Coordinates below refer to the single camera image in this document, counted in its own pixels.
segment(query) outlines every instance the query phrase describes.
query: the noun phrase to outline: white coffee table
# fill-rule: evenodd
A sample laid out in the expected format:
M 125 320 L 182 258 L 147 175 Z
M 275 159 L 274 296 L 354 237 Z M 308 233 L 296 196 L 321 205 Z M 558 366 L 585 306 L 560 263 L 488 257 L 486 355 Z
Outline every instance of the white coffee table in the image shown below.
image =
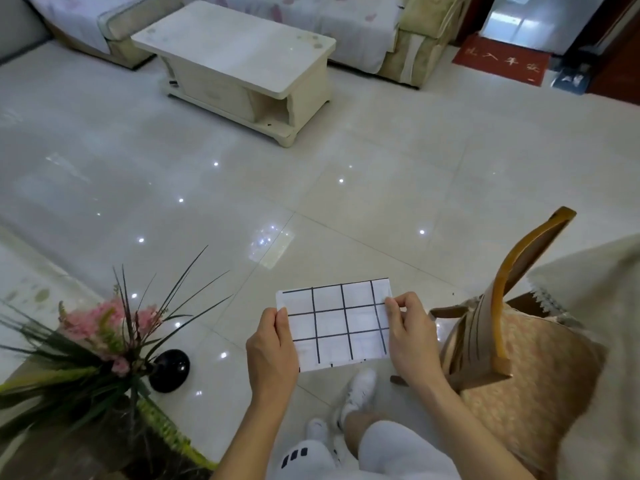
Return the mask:
M 335 40 L 195 1 L 131 37 L 164 61 L 167 94 L 291 146 L 331 96 Z

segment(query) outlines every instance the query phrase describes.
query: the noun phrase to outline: white paper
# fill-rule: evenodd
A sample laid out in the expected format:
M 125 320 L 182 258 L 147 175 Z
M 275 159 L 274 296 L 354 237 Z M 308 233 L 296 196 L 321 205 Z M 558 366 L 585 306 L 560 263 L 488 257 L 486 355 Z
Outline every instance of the white paper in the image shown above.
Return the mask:
M 388 356 L 387 278 L 278 291 L 287 307 L 300 372 Z

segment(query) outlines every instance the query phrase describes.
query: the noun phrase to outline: left hand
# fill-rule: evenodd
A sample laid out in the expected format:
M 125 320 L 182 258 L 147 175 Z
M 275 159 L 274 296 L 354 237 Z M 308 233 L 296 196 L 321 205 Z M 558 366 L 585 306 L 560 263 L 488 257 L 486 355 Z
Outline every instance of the left hand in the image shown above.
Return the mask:
M 284 410 L 298 381 L 298 353 L 286 308 L 262 312 L 258 330 L 246 341 L 252 403 Z

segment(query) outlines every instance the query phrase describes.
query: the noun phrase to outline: white sneaker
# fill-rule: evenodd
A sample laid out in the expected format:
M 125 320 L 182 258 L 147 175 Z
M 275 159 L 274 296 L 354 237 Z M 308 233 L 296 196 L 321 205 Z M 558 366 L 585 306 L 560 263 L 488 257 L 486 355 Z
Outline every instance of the white sneaker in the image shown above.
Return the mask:
M 319 441 L 330 448 L 329 426 L 326 421 L 320 418 L 310 419 L 305 428 L 305 439 Z
M 378 374 L 373 369 L 359 371 L 349 384 L 347 398 L 333 416 L 333 423 L 342 430 L 347 414 L 353 411 L 361 411 L 371 404 L 376 390 Z

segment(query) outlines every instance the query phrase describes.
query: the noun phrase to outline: black vase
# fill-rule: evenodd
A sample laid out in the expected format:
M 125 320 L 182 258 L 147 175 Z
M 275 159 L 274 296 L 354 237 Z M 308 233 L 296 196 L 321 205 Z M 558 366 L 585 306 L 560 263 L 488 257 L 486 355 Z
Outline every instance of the black vase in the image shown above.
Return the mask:
M 158 392 L 172 392 L 178 389 L 189 375 L 189 357 L 178 349 L 167 350 L 154 361 L 154 371 L 149 375 L 149 384 Z

